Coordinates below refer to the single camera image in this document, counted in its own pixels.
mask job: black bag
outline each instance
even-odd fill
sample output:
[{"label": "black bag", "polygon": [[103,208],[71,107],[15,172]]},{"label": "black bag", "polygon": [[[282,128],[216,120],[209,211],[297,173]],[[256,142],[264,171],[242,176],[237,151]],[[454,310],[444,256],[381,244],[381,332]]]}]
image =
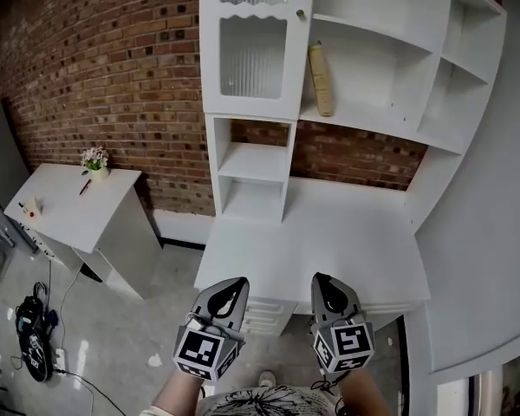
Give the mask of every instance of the black bag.
[{"label": "black bag", "polygon": [[27,369],[34,380],[44,382],[52,374],[49,344],[51,327],[48,310],[38,298],[39,289],[46,293],[46,287],[38,282],[33,287],[33,295],[25,297],[17,307],[16,331]]}]

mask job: red pen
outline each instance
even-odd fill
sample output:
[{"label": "red pen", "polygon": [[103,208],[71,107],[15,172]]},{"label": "red pen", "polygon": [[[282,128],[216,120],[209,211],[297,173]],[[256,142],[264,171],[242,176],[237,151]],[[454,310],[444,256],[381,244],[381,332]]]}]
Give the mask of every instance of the red pen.
[{"label": "red pen", "polygon": [[81,190],[81,192],[79,193],[79,195],[81,196],[88,188],[88,186],[90,185],[90,183],[92,182],[93,180],[92,179],[89,179],[87,180],[87,183],[85,184],[85,186],[83,186],[83,189]]}]

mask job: white shoe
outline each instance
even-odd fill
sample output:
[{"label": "white shoe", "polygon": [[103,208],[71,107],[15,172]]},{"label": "white shoe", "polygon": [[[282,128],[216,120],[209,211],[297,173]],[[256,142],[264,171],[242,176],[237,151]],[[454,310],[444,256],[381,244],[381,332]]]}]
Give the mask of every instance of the white shoe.
[{"label": "white shoe", "polygon": [[275,387],[276,376],[270,370],[264,370],[260,373],[258,378],[259,387]]}]

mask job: human arm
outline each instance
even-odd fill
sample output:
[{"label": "human arm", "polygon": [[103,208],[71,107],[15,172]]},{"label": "human arm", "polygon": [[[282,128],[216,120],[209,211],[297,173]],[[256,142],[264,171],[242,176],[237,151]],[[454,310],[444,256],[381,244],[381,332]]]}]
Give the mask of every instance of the human arm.
[{"label": "human arm", "polygon": [[339,381],[339,388],[347,414],[357,416],[390,416],[391,410],[365,369],[352,370]]},{"label": "human arm", "polygon": [[175,370],[156,396],[153,406],[173,416],[194,416],[203,382],[195,376]]}]

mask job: white vase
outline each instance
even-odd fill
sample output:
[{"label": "white vase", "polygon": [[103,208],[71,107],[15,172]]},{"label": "white vase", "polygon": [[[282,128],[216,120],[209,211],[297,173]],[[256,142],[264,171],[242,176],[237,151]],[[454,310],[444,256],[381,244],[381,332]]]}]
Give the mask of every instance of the white vase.
[{"label": "white vase", "polygon": [[104,180],[110,173],[110,171],[103,166],[100,170],[89,170],[90,171],[90,178],[94,182],[100,182],[101,180]]}]

